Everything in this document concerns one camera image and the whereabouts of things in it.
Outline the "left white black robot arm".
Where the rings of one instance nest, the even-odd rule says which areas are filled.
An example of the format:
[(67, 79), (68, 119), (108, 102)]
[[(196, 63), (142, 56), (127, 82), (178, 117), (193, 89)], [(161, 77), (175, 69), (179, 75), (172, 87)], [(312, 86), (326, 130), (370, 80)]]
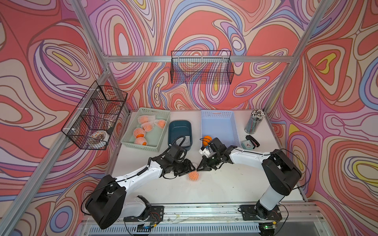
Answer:
[(171, 144), (162, 154), (150, 157), (145, 166), (129, 174), (116, 178), (106, 175), (88, 196), (85, 209), (102, 230), (120, 218), (160, 222), (161, 216), (154, 212), (145, 197), (138, 195), (132, 202), (126, 202), (125, 199), (143, 185), (164, 178), (166, 174), (181, 177), (195, 171), (195, 166), (186, 158), (186, 154), (185, 148)]

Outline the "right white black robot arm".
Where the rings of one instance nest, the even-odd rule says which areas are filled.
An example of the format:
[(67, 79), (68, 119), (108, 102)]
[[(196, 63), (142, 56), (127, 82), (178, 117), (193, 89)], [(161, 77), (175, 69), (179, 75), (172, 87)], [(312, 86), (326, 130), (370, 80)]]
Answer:
[(225, 163), (243, 164), (262, 169), (270, 186), (254, 206), (254, 214), (267, 219), (278, 203), (288, 196), (302, 178), (299, 168), (280, 149), (272, 152), (254, 152), (237, 146), (226, 147), (218, 138), (201, 147), (202, 160), (198, 172), (218, 170)]

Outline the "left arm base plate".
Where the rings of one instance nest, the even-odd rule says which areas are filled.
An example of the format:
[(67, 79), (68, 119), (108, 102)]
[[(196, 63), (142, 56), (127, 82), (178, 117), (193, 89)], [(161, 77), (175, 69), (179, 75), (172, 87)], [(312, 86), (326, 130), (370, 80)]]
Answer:
[(159, 223), (163, 220), (164, 206), (148, 206), (139, 216), (124, 217), (125, 222), (154, 222)]

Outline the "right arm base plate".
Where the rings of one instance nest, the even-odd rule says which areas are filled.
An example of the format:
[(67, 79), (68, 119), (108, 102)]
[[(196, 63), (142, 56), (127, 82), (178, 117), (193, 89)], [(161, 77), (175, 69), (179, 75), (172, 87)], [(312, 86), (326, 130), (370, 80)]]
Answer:
[(242, 214), (244, 221), (279, 222), (283, 219), (278, 205), (275, 205), (272, 210), (267, 210), (260, 205), (240, 205), (238, 212)]

